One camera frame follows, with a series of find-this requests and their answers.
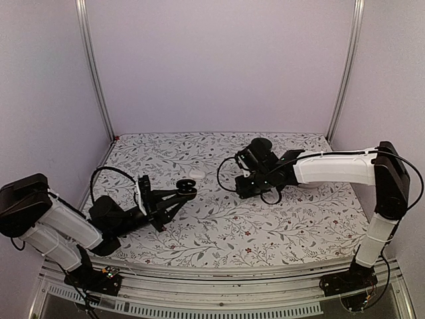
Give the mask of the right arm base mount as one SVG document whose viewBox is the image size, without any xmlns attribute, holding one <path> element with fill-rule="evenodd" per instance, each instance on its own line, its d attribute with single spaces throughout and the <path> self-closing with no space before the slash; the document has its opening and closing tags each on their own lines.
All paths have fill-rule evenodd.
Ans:
<svg viewBox="0 0 425 319">
<path fill-rule="evenodd" d="M 322 276 L 319 280 L 319 287 L 325 296 L 335 296 L 369 288 L 377 283 L 374 267 L 365 268 L 353 264 L 348 270 Z"/>
</svg>

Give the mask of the beige plate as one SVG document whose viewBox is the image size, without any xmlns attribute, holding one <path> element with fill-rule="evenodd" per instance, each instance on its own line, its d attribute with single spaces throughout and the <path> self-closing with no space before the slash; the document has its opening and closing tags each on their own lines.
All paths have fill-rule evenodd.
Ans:
<svg viewBox="0 0 425 319">
<path fill-rule="evenodd" d="M 300 183 L 298 187 L 303 189 L 317 189 L 322 186 L 323 182 L 309 182 L 309 183 Z"/>
</svg>

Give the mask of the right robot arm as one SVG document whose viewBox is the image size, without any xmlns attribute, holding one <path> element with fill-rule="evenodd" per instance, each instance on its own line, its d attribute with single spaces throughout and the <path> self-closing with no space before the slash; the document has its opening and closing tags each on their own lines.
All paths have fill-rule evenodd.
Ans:
<svg viewBox="0 0 425 319">
<path fill-rule="evenodd" d="M 351 152 L 306 153 L 289 150 L 281 158 L 266 138 L 255 138 L 235 155 L 243 174 L 235 179 L 242 199 L 271 189 L 321 182 L 356 183 L 375 187 L 375 214 L 355 254 L 343 284 L 356 290 L 369 279 L 382 249 L 408 211 L 410 176 L 390 142 Z"/>
</svg>

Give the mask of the black earbud case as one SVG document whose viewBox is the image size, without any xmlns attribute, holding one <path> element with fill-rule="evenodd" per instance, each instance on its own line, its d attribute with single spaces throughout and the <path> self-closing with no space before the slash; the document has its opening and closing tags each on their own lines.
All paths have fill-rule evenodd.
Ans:
<svg viewBox="0 0 425 319">
<path fill-rule="evenodd" d="M 182 196 L 195 196 L 197 189 L 196 181 L 193 179 L 180 179 L 176 182 L 177 193 Z"/>
</svg>

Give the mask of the aluminium frame post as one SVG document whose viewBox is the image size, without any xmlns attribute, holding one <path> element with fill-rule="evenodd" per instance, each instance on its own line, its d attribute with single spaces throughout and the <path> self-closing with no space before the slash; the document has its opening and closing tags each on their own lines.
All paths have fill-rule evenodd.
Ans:
<svg viewBox="0 0 425 319">
<path fill-rule="evenodd" d="M 328 125 L 327 133 L 325 135 L 326 140 L 329 144 L 332 144 L 335 138 L 339 120 L 343 112 L 345 98 L 349 88 L 350 77 L 353 71 L 353 65 L 355 63 L 355 57 L 357 53 L 359 39 L 361 36 L 364 8 L 364 0 L 354 1 L 351 30 L 349 33 L 349 42 L 343 67 L 343 74 L 341 76 L 341 81 L 337 92 L 335 105 L 331 114 L 330 123 Z"/>
<path fill-rule="evenodd" d="M 92 42 L 92 36 L 90 32 L 90 24 L 88 19 L 88 12 L 85 0 L 76 0 L 76 14 L 78 18 L 78 24 L 80 28 L 80 34 L 82 38 L 83 49 L 86 56 L 88 70 L 92 81 L 94 95 L 99 108 L 100 117 L 104 125 L 108 139 L 111 142 L 115 141 L 116 135 L 113 129 L 112 120 L 108 112 L 104 91 L 98 71 L 96 57 L 94 52 L 94 45 Z"/>
</svg>

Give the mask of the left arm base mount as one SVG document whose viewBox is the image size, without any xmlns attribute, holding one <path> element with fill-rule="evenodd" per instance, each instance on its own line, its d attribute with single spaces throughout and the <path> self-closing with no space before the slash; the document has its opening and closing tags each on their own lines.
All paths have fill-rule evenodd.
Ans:
<svg viewBox="0 0 425 319">
<path fill-rule="evenodd" d="M 76 270 L 66 271 L 64 283 L 90 292 L 117 296 L 122 280 L 123 278 L 119 274 L 109 275 L 109 272 L 94 270 L 82 265 Z"/>
</svg>

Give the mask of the white earbud case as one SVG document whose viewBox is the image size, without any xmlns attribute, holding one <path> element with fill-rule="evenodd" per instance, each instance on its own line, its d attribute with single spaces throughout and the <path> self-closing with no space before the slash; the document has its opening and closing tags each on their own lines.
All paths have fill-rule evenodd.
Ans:
<svg viewBox="0 0 425 319">
<path fill-rule="evenodd" d="M 189 172 L 189 177 L 191 179 L 204 179 L 206 177 L 206 173 L 201 170 L 193 169 Z"/>
</svg>

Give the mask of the floral table cloth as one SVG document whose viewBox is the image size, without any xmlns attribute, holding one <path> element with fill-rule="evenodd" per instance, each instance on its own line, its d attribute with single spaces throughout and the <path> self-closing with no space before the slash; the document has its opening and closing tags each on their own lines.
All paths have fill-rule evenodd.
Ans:
<svg viewBox="0 0 425 319">
<path fill-rule="evenodd" d="M 148 175 L 154 189 L 173 189 L 193 169 L 206 173 L 197 196 L 163 232 L 146 226 L 121 238 L 113 259 L 145 265 L 256 267 L 351 257 L 363 239 L 367 217 L 347 183 L 317 189 L 287 187 L 281 194 L 241 199 L 240 174 L 231 157 L 257 133 L 126 134 L 106 160 L 94 195 L 133 207 L 132 180 Z"/>
</svg>

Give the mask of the left aluminium frame post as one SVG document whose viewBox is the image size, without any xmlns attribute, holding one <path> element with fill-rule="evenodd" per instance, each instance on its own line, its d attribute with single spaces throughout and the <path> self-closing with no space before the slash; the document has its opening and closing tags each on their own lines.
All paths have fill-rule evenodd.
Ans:
<svg viewBox="0 0 425 319">
<path fill-rule="evenodd" d="M 94 95 L 99 108 L 100 117 L 104 125 L 108 139 L 111 142 L 115 141 L 116 135 L 113 129 L 112 120 L 108 112 L 104 91 L 98 71 L 96 57 L 94 52 L 94 45 L 92 42 L 92 36 L 90 32 L 90 24 L 88 19 L 88 12 L 85 0 L 76 0 L 76 14 L 78 18 L 78 24 L 80 28 L 80 34 L 82 38 L 83 49 L 86 56 L 88 70 L 92 81 Z"/>
</svg>

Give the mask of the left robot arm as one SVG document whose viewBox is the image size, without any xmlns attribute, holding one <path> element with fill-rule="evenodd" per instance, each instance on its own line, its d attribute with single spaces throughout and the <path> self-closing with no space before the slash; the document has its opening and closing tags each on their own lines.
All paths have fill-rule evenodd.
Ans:
<svg viewBox="0 0 425 319">
<path fill-rule="evenodd" d="M 94 288 L 108 272 L 94 270 L 87 253 L 109 256 L 120 247 L 120 237 L 147 225 L 164 231 L 196 197 L 195 186 L 192 179 L 180 179 L 175 189 L 153 190 L 144 175 L 135 183 L 135 207 L 122 209 L 103 195 L 85 217 L 50 190 L 45 175 L 36 173 L 1 188 L 1 234 L 31 245 L 84 288 Z"/>
</svg>

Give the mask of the aluminium front rail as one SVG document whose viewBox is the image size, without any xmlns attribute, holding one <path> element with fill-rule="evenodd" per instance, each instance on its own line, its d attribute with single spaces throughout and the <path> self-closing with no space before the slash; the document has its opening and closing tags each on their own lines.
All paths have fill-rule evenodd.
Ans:
<svg viewBox="0 0 425 319">
<path fill-rule="evenodd" d="M 307 264 L 192 268 L 95 257 L 119 268 L 117 296 L 97 294 L 96 318 L 419 318 L 396 259 L 375 265 L 377 286 L 364 310 L 360 290 L 326 296 L 320 278 L 347 270 L 350 258 Z"/>
</svg>

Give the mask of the right aluminium frame post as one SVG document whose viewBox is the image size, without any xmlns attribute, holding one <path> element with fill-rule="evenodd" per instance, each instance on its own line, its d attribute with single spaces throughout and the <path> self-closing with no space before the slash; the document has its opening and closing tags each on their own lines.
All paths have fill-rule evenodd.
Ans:
<svg viewBox="0 0 425 319">
<path fill-rule="evenodd" d="M 329 144 L 332 144 L 335 138 L 339 120 L 343 112 L 345 98 L 349 88 L 350 77 L 353 71 L 353 65 L 355 63 L 355 57 L 357 53 L 359 39 L 361 36 L 364 8 L 364 0 L 354 1 L 351 30 L 349 33 L 349 42 L 343 67 L 343 74 L 341 76 L 341 81 L 337 92 L 335 105 L 331 114 L 330 123 L 328 125 L 327 133 L 325 135 L 326 140 Z"/>
</svg>

